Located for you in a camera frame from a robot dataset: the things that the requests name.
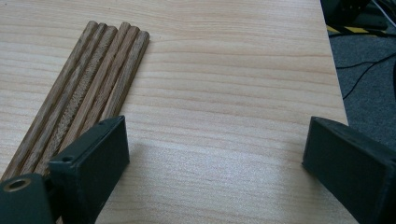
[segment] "black cable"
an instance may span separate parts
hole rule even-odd
[[[336,68],[336,69],[347,69],[347,68],[358,67],[358,66],[361,66],[361,65],[363,65],[363,64],[365,64],[365,63],[376,63],[376,62],[363,62],[363,63],[356,63],[356,64],[349,65],[349,66],[341,66],[341,67],[335,67],[335,68]]]
[[[396,62],[393,65],[393,90],[395,92],[395,100],[396,100]]]
[[[383,1],[383,0],[378,0],[372,1],[378,9],[384,14],[385,18],[387,18],[388,22],[390,22],[394,27],[396,27],[395,19],[396,19],[396,13],[395,13],[395,8],[396,5],[392,1]]]
[[[383,62],[385,62],[386,60],[388,60],[388,59],[390,59],[390,58],[392,58],[392,57],[394,57],[394,56],[396,56],[396,53],[392,53],[392,54],[390,54],[389,56],[387,56],[387,57],[385,57],[385,58],[383,58],[383,59],[381,59],[381,60],[379,60],[379,61],[373,63],[373,64],[370,65],[369,67],[367,67],[366,70],[364,70],[364,72],[361,74],[361,76],[360,76],[360,77],[358,78],[358,80],[355,82],[355,84],[353,85],[353,87],[350,89],[350,91],[343,97],[343,100],[345,100],[345,99],[350,95],[350,93],[352,93],[352,92],[355,90],[356,86],[358,86],[358,83],[361,81],[361,79],[364,77],[364,75],[365,75],[372,67],[376,66],[376,65],[379,64],[379,63],[383,63]]]

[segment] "dark plastic part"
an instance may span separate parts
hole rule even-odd
[[[41,175],[20,175],[0,184],[0,223],[53,224]]]
[[[64,223],[94,223],[129,163],[125,117],[99,122],[49,162]]]
[[[58,220],[64,210],[64,193],[61,188],[55,187],[50,176],[44,177],[49,206],[52,213],[52,219]]]
[[[303,166],[359,223],[395,223],[395,151],[342,123],[313,117]]]
[[[388,27],[384,15],[370,0],[320,0],[320,3],[328,25],[374,30]]]

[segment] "wooden rod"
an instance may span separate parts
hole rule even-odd
[[[116,36],[113,39],[113,42],[110,45],[110,49],[108,50],[106,57],[103,59],[101,66],[99,67],[98,72],[93,79],[93,82],[82,102],[76,117],[71,124],[69,131],[64,138],[60,151],[62,151],[65,147],[70,145],[76,138],[79,137],[79,133],[84,125],[84,121],[87,118],[88,112],[92,107],[92,104],[95,100],[96,95],[98,94],[100,87],[102,86],[106,76],[109,73],[110,68],[115,66],[113,65],[114,58],[116,54],[119,52],[121,44],[130,29],[131,25],[128,22],[123,22],[120,26],[119,31],[117,32]]]
[[[107,100],[107,105],[100,120],[112,118],[120,113],[148,43],[149,33],[140,31],[128,55],[128,59],[125,65],[122,67],[116,85],[114,86],[111,95]]]
[[[87,117],[84,120],[84,123],[81,124],[82,129],[80,133],[85,133],[88,129],[90,129],[91,126],[96,123],[102,115],[102,111],[106,106],[108,96],[110,95],[111,90],[113,89],[113,86],[117,81],[120,70],[125,62],[126,55],[130,51],[138,32],[139,29],[134,26],[128,30],[128,33],[126,34],[125,39],[121,44],[120,50],[117,53],[116,58],[114,59],[114,63],[111,66],[109,74],[105,82],[101,86],[98,95],[96,95],[92,107],[90,108],[90,111],[88,112]]]
[[[91,36],[96,30],[98,24],[95,21],[88,22],[85,30],[83,31],[81,37],[79,38],[77,44],[74,46],[69,58],[67,59],[64,67],[56,78],[52,88],[44,100],[43,105],[38,110],[35,119],[32,122],[26,135],[23,137],[20,146],[16,150],[14,157],[9,163],[6,171],[3,173],[2,180],[9,179],[19,174],[20,165],[26,160],[29,155],[36,139],[41,134],[44,128],[45,120],[50,115],[53,110],[52,105],[55,105],[60,97],[61,93],[64,91],[64,85],[72,75],[82,52],[84,52],[88,43],[90,42]]]
[[[81,80],[78,83],[76,90],[73,93],[68,105],[66,106],[66,110],[59,121],[59,124],[52,133],[49,142],[47,143],[46,148],[44,149],[43,155],[41,159],[38,161],[38,165],[35,168],[35,173],[44,175],[47,170],[47,163],[49,160],[55,156],[59,147],[66,135],[67,131],[70,128],[71,123],[75,115],[78,112],[81,103],[91,86],[93,81],[93,77],[98,71],[99,65],[102,63],[102,60],[105,58],[108,48],[117,32],[117,28],[114,26],[109,26],[106,28],[105,33],[102,36],[96,50],[94,51],[90,61],[88,62],[87,68],[85,69],[84,75],[81,77]]]
[[[21,175],[32,173],[35,169],[39,158],[41,158],[43,152],[42,149],[48,143],[52,131],[57,126],[57,123],[60,120],[62,113],[64,112],[65,106],[68,104],[73,92],[75,91],[78,82],[81,79],[83,72],[88,64],[88,61],[92,57],[93,51],[96,49],[105,29],[106,25],[104,23],[100,23],[98,25],[97,30],[92,36],[90,44],[78,61],[78,66],[76,67],[76,70],[73,72],[73,75],[70,77],[69,81],[65,85],[61,97],[59,98],[54,110],[52,111],[47,122],[45,123],[42,133],[35,142],[35,145],[33,146],[28,158],[21,167]]]

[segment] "wood grain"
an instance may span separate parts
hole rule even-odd
[[[82,75],[69,103],[66,106],[66,109],[64,110],[64,114],[62,115],[56,130],[52,133],[47,146],[42,152],[42,157],[38,161],[37,167],[35,168],[35,173],[42,175],[45,174],[47,170],[47,163],[58,153],[61,143],[64,140],[64,137],[67,134],[67,131],[69,130],[70,125],[73,122],[74,117],[76,116],[89,87],[91,86],[99,66],[105,58],[107,50],[110,47],[116,32],[116,27],[108,26],[106,28],[98,46],[96,47],[90,61],[88,62],[87,67],[85,68],[84,74]]]
[[[128,33],[123,40],[120,50],[114,59],[114,63],[111,66],[108,76],[106,77],[105,82],[102,84],[101,89],[98,92],[98,95],[95,97],[95,101],[93,102],[92,107],[90,108],[90,112],[88,112],[87,118],[85,119],[84,125],[82,126],[80,133],[85,133],[88,129],[92,127],[92,125],[99,121],[99,118],[102,116],[102,112],[105,109],[108,97],[113,90],[113,87],[117,81],[117,78],[120,75],[121,68],[123,68],[126,56],[131,51],[132,45],[134,44],[134,40],[137,37],[139,32],[139,28],[133,26],[129,28]]]
[[[3,173],[2,180],[9,179],[20,173],[21,164],[24,163],[27,155],[29,155],[32,151],[37,137],[43,131],[46,119],[53,110],[53,105],[58,101],[59,97],[61,96],[61,93],[64,90],[65,83],[72,75],[72,72],[76,67],[78,60],[81,57],[81,54],[84,52],[84,49],[88,45],[89,40],[93,35],[93,32],[96,30],[96,27],[97,23],[95,21],[88,22],[87,27],[81,34],[81,37],[79,38],[77,44],[73,48],[73,51],[70,53],[69,58],[64,64],[64,68],[62,69],[51,90],[49,91],[47,98],[38,110],[32,125],[30,126],[29,130],[21,141],[21,144],[15,152],[7,169]]]
[[[70,145],[76,138],[79,137],[79,133],[84,125],[84,121],[87,118],[88,113],[92,107],[93,101],[95,100],[100,87],[103,84],[103,80],[108,76],[109,70],[111,70],[111,66],[113,64],[114,58],[117,52],[120,50],[121,43],[124,40],[129,28],[131,25],[128,22],[123,22],[120,26],[119,31],[111,43],[111,46],[108,50],[106,57],[103,59],[101,66],[93,80],[86,97],[84,98],[83,103],[81,104],[80,109],[78,110],[76,117],[73,120],[73,123],[70,126],[70,129],[67,135],[64,137],[60,150],[65,149],[68,145]]]
[[[79,83],[79,80],[84,74],[85,68],[90,61],[94,50],[96,49],[100,39],[102,38],[103,33],[105,32],[105,29],[106,25],[104,23],[100,23],[97,30],[92,35],[90,43],[85,51],[82,53],[75,71],[73,72],[67,83],[65,83],[64,91],[62,92],[60,99],[58,99],[53,111],[49,114],[49,117],[43,127],[43,131],[41,132],[38,139],[35,141],[35,144],[30,151],[26,161],[23,163],[23,165],[19,164],[19,166],[21,166],[21,175],[32,173],[36,165],[38,164],[38,161],[43,153],[42,149],[45,148],[45,146],[47,145],[52,131],[57,126],[65,107],[67,106],[70,98],[73,95],[73,92],[75,91]]]
[[[149,33],[140,31],[136,41],[132,45],[132,49],[129,52],[125,65],[120,71],[120,76],[108,97],[105,110],[103,111],[100,120],[113,118],[120,113],[132,81],[134,80],[134,76],[136,75],[137,68],[145,54],[148,43]]]
[[[347,122],[317,0],[0,2],[0,174],[92,19],[150,33],[96,223],[357,223],[301,167],[310,116]]]

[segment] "yellow and black tape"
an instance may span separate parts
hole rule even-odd
[[[385,31],[380,30],[371,30],[364,29],[359,27],[350,27],[350,26],[335,26],[335,25],[327,25],[327,30],[333,33],[341,33],[341,34],[367,34],[367,35],[384,35]]]

